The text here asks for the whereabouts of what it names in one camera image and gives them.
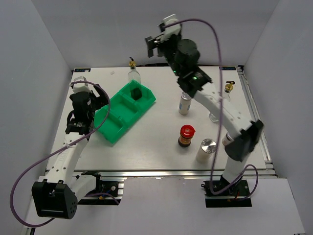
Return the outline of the glass bottle with dark sauce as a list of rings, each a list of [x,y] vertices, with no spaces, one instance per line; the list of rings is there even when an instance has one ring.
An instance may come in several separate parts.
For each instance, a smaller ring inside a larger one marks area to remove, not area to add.
[[[128,81],[129,81],[129,88],[130,94],[132,99],[138,100],[142,97],[141,91],[141,78],[140,74],[136,70],[136,62],[132,57],[130,57],[129,61],[130,71],[128,73]]]

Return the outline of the clear glass bottle gold spout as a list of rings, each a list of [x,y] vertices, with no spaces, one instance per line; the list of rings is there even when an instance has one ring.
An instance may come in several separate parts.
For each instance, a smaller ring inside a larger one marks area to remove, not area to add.
[[[235,85],[235,81],[226,81],[226,85],[224,87],[224,91],[222,95],[223,99],[226,99],[229,102],[231,101],[230,93],[233,90],[234,85]],[[215,117],[211,112],[208,117],[213,123],[219,122],[218,118]]]

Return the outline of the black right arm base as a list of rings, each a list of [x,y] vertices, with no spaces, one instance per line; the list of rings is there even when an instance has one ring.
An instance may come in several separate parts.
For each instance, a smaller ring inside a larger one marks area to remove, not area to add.
[[[209,188],[210,181],[201,184],[205,195],[205,206],[207,208],[249,208],[252,207],[250,190],[247,180],[241,180],[231,190],[214,195]]]

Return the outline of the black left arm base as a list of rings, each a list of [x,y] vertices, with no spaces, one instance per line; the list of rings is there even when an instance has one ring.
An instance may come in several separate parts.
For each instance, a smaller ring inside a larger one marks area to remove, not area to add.
[[[107,180],[100,172],[84,171],[72,180],[70,189],[79,205],[118,205],[121,201],[121,182]]]

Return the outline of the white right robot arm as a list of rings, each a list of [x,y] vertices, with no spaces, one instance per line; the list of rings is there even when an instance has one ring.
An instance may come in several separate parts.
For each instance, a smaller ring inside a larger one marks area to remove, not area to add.
[[[244,117],[222,97],[212,79],[198,66],[200,52],[190,39],[182,38],[182,21],[171,15],[159,24],[161,33],[145,39],[148,56],[156,48],[159,57],[164,57],[178,78],[179,87],[219,119],[220,126],[227,130],[231,142],[225,146],[228,155],[225,170],[221,176],[221,190],[233,195],[239,188],[246,160],[258,143],[264,127],[260,120]]]

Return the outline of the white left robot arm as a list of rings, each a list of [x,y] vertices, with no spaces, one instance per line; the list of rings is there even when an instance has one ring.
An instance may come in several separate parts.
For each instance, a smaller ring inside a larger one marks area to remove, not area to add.
[[[87,146],[94,126],[95,112],[110,105],[107,93],[98,85],[90,82],[71,83],[70,95],[73,110],[67,117],[67,127],[62,149],[51,170],[43,179],[32,186],[32,196],[39,217],[72,219],[78,203],[87,193],[99,195],[103,183],[92,175],[72,176],[81,153]]]

